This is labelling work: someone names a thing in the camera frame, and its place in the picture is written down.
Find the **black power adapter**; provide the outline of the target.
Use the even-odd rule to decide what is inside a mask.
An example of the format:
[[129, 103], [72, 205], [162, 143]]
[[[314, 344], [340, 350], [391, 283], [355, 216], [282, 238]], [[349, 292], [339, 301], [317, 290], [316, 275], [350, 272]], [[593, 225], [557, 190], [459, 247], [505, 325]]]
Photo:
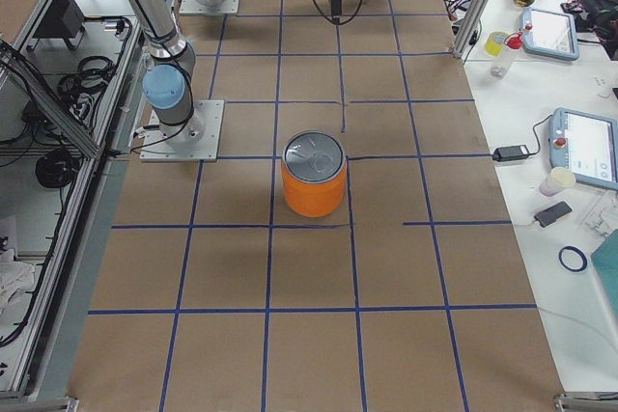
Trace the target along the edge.
[[495, 162], [511, 162], [527, 159], [531, 152], [526, 145], [513, 145], [497, 147], [492, 153]]

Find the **white paper cup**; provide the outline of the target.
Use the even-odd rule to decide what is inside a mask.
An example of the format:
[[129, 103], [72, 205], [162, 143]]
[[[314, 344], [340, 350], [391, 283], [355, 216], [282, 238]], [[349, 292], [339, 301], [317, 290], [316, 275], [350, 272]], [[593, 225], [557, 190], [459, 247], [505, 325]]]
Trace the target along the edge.
[[573, 188], [576, 184], [576, 176], [569, 169], [554, 167], [539, 186], [539, 191], [546, 197], [552, 197], [558, 193]]

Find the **white crumpled cloth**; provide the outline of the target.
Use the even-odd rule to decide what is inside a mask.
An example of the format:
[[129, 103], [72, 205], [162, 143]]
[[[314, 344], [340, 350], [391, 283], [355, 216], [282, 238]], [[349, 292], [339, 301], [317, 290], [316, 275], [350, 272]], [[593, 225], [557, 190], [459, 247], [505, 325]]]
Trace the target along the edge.
[[16, 219], [1, 219], [1, 312], [16, 304], [35, 286], [35, 266], [19, 261]]

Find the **clear bottle red cap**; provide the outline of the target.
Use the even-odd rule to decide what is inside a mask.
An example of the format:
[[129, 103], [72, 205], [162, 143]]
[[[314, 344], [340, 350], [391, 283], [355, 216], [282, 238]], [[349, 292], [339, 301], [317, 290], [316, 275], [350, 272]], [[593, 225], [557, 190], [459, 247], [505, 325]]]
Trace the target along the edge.
[[523, 46], [522, 35], [523, 32], [516, 32], [504, 39], [500, 52], [490, 68], [492, 76], [502, 78], [507, 74], [515, 59], [520, 55]]

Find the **near blue teach pendant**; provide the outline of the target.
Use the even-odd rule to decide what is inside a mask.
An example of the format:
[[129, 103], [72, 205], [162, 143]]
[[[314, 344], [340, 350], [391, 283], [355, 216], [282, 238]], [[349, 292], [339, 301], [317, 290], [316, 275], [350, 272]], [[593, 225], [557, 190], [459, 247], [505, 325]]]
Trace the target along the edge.
[[580, 183], [617, 190], [617, 121], [557, 108], [548, 130], [551, 167], [569, 169]]

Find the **blue teach pendant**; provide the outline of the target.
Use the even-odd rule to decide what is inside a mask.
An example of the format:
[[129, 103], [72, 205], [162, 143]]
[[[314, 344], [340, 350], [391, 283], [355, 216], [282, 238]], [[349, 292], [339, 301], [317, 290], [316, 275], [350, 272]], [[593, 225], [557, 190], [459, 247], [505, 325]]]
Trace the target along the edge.
[[617, 121], [557, 108], [548, 130], [551, 167], [569, 169], [580, 183], [617, 190]]
[[563, 61], [579, 58], [576, 26], [570, 14], [526, 7], [520, 15], [526, 52]]

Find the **yellow tape roll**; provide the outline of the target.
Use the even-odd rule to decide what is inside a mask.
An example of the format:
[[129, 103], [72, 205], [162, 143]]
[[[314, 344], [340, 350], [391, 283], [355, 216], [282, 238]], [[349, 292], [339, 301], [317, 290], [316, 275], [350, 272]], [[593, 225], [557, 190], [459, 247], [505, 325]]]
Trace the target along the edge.
[[489, 33], [488, 38], [484, 43], [485, 51], [489, 55], [497, 57], [501, 53], [508, 36], [509, 34], [503, 31], [493, 31]]

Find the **orange can with grey lid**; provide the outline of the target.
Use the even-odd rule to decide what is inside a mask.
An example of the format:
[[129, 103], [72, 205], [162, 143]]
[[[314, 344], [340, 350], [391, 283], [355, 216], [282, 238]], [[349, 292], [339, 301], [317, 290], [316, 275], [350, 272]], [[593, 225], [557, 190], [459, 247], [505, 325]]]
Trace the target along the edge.
[[293, 136], [282, 153], [284, 198], [295, 213], [310, 218], [335, 211], [344, 197], [347, 159], [333, 136], [304, 131]]

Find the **black smartphone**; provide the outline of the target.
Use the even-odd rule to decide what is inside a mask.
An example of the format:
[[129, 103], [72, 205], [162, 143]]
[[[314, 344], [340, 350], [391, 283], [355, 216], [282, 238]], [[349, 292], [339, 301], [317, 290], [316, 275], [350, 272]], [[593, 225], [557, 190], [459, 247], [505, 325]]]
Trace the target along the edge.
[[554, 224], [557, 220], [572, 212], [572, 208], [564, 201], [558, 202], [534, 214], [533, 219], [541, 228]]

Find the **far blue teach pendant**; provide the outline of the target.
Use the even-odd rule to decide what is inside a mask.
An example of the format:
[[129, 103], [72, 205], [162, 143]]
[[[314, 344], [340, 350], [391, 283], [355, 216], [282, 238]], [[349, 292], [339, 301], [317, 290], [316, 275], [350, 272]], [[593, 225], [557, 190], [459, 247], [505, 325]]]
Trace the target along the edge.
[[526, 52], [563, 61], [579, 58], [576, 26], [570, 14], [526, 7], [520, 15]]

